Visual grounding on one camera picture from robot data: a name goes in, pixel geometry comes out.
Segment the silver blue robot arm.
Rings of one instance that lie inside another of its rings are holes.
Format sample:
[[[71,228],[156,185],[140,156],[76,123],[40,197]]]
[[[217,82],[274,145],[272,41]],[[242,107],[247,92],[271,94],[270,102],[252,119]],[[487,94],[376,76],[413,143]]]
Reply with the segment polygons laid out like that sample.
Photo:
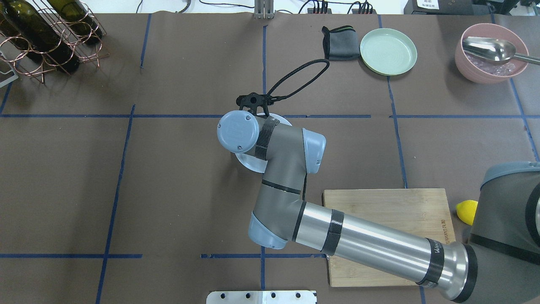
[[[248,234],[281,250],[294,241],[438,289],[463,304],[522,304],[539,296],[539,163],[495,165],[485,174],[466,244],[444,244],[306,202],[326,139],[272,116],[228,112],[217,137],[230,152],[267,161]]]

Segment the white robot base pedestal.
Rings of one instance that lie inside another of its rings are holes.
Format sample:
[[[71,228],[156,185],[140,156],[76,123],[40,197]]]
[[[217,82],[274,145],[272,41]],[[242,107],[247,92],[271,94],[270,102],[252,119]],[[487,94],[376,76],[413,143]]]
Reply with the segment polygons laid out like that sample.
[[[312,290],[244,290],[215,291],[208,294],[207,304],[316,304]]]

